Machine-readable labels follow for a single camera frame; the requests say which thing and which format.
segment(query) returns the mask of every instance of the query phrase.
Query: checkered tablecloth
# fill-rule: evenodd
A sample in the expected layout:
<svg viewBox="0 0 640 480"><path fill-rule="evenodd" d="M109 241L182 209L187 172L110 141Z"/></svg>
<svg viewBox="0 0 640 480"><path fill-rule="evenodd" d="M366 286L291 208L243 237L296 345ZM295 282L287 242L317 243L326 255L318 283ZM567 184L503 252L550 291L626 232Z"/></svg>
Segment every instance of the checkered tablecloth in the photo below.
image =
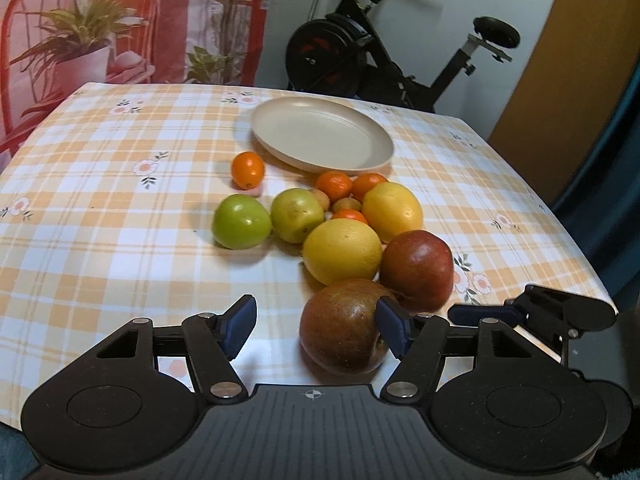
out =
<svg viewBox="0 0 640 480"><path fill-rule="evenodd" d="M258 303L255 330L234 361L249 390L338 381L297 342L302 307L321 287L303 272L299 249L273 237L245 251L211 240L216 204L238 192L229 177L236 153L263 155L258 191L267 207L284 189L312 185L313 175L250 135L252 108L288 93L87 84L39 126L0 176L0 420L18 428L34 388L131 318L179 324L221 313L243 294ZM383 173L415 193L424 228L454 253L449 304L501 303L529 282L608 300L549 209L463 121L335 101L392 136L396 154ZM396 363L388 355L358 381L379 388ZM448 365L446 376L468 365ZM184 360L160 369L186 378Z"/></svg>

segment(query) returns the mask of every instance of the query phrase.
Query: pile of fruit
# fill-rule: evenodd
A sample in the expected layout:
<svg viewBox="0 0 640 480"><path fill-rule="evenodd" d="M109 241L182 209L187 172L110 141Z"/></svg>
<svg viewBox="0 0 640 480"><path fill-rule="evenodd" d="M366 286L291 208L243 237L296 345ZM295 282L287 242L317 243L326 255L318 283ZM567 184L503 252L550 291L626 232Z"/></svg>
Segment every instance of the pile of fruit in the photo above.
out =
<svg viewBox="0 0 640 480"><path fill-rule="evenodd" d="M264 177L264 163L252 152L236 156L231 168L242 189L254 189ZM451 250L422 230L414 194L381 174L351 180L327 171L313 189L281 192L270 211L251 196L233 194L212 223L215 240L236 250L262 243L272 230L302 244L306 269L327 285L305 305L300 342L329 371L361 373L380 364L386 353L374 321L380 296L395 297L412 314L436 312L449 299Z"/></svg>

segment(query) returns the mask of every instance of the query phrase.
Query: brown wooden panel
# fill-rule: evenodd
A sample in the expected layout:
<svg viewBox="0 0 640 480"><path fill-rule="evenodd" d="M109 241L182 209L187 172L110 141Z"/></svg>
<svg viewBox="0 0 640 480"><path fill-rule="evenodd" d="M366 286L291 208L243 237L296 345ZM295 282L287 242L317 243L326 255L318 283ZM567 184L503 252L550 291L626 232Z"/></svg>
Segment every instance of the brown wooden panel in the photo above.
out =
<svg viewBox="0 0 640 480"><path fill-rule="evenodd" d="M489 143L547 203L607 123L640 50L640 0L555 0Z"/></svg>

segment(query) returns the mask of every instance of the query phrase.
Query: plate rim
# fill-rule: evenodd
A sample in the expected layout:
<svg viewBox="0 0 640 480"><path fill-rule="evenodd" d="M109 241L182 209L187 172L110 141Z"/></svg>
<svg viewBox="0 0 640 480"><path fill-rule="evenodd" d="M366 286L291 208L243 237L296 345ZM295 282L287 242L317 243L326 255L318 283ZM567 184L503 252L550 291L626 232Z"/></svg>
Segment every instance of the plate rim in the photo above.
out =
<svg viewBox="0 0 640 480"><path fill-rule="evenodd" d="M298 158L296 156L288 155L287 153L281 152L280 150L276 149L275 147L271 146L268 142L266 142L256 132L254 126L255 126L255 115L256 115L257 111L261 107L265 106L267 103L271 103L273 101L284 100L284 99L286 99L286 100L298 99L298 100L304 100L304 101L317 101L317 102L323 102L323 103L331 103L332 105L336 105L337 107L346 108L350 112L355 112L357 114L360 114L361 116L366 118L367 121L371 121L377 127L379 127L385 133L385 135L388 137L388 139L390 141L390 145L391 145L391 153L390 153L390 155L381 164L375 164L374 166L367 166L366 168L334 168L334 167L329 167L329 166L320 166L316 162L311 162L309 160L303 160L302 158ZM297 96L297 95L280 96L280 97L276 97L276 98L267 99L266 101L261 102L260 104L258 104L256 107L254 107L252 109L250 123L251 123L252 134L254 134L254 137L258 140L260 145L265 150L267 150L269 153L271 153L271 155L275 156L278 160L283 161L285 164L289 164L290 166L293 166L294 168L298 168L299 170L307 171L309 173L313 173L313 172L321 173L323 171L330 171L330 170L342 171L343 173L347 173L347 174L367 173L367 171L376 170L377 168L382 168L383 166L386 166L386 165L390 164L391 160L393 159L394 155L396 154L396 144L395 144L393 138L391 137L391 135L389 134L389 132L386 130L386 128L384 126L382 126L382 124L380 124L376 120L372 119L371 117L369 117L367 114L361 112L360 110L356 110L356 108L349 107L349 106L344 105L342 103L337 103L336 101L333 101L331 99L323 99L321 97L316 97L316 96L311 97L311 96L305 96L305 95L300 95L300 96ZM299 166L294 164L292 161L304 164L305 168L300 168ZM315 168L315 171L310 171L309 169L307 169L309 167Z"/></svg>

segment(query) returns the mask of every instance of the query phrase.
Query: empty plate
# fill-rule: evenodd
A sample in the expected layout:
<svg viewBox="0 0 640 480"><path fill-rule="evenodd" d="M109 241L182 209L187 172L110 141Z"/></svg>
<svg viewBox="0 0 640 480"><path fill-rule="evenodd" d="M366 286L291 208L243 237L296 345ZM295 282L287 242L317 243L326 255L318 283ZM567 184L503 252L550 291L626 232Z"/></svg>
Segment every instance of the empty plate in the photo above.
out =
<svg viewBox="0 0 640 480"><path fill-rule="evenodd" d="M264 148L311 173L365 173L384 166L394 143L376 121L353 108L313 97L281 97L258 105L252 128Z"/></svg>

